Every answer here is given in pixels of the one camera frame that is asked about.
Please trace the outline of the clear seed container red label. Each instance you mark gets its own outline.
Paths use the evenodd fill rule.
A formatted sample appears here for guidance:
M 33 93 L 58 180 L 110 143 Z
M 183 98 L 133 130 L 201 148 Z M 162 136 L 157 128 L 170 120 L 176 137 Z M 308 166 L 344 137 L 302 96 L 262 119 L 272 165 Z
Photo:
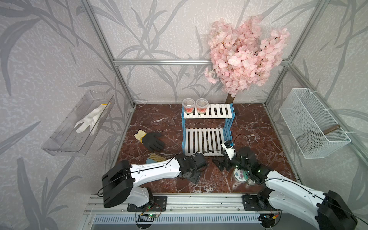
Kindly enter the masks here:
M 186 114 L 191 114 L 195 110 L 196 103 L 192 98 L 186 98 L 182 102 L 182 108 Z

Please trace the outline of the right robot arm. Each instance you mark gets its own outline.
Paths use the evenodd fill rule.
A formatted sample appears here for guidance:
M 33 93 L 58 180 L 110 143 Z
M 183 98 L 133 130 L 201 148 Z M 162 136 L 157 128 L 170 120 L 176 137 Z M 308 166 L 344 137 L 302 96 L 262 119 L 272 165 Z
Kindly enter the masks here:
M 261 209 L 269 205 L 308 222 L 318 230 L 356 228 L 357 217 L 338 193 L 331 190 L 324 193 L 283 176 L 259 163 L 255 153 L 248 147 L 236 151 L 234 144 L 228 141 L 222 145 L 219 152 L 223 159 L 213 162 L 221 171 L 243 171 L 248 177 L 246 182 L 264 187 L 257 194 Z

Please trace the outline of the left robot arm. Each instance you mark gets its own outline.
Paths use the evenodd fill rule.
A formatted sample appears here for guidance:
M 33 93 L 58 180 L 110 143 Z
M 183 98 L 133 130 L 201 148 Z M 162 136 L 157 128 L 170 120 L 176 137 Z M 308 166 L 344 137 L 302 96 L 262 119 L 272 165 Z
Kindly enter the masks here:
M 122 203 L 138 208 L 151 205 L 152 191 L 144 184 L 167 179 L 182 178 L 196 184 L 208 162 L 203 153 L 191 156 L 176 155 L 168 160 L 151 164 L 130 164 L 123 160 L 102 176 L 103 207 L 112 208 Z

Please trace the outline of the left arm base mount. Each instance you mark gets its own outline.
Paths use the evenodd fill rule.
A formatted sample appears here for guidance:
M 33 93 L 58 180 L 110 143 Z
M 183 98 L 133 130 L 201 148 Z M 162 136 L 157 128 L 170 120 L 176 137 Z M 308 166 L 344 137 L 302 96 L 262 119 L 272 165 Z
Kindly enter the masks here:
M 126 202 L 128 212 L 166 211 L 167 196 L 153 195 L 150 188 L 135 187 L 130 192 Z

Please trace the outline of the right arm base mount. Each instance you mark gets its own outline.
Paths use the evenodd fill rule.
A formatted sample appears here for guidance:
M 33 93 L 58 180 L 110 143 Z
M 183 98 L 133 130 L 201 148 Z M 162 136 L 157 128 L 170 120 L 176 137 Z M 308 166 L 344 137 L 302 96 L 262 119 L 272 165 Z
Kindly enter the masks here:
M 242 199 L 243 208 L 245 211 L 273 211 L 274 208 L 269 203 L 268 199 L 273 190 L 264 188 L 256 195 L 244 194 Z

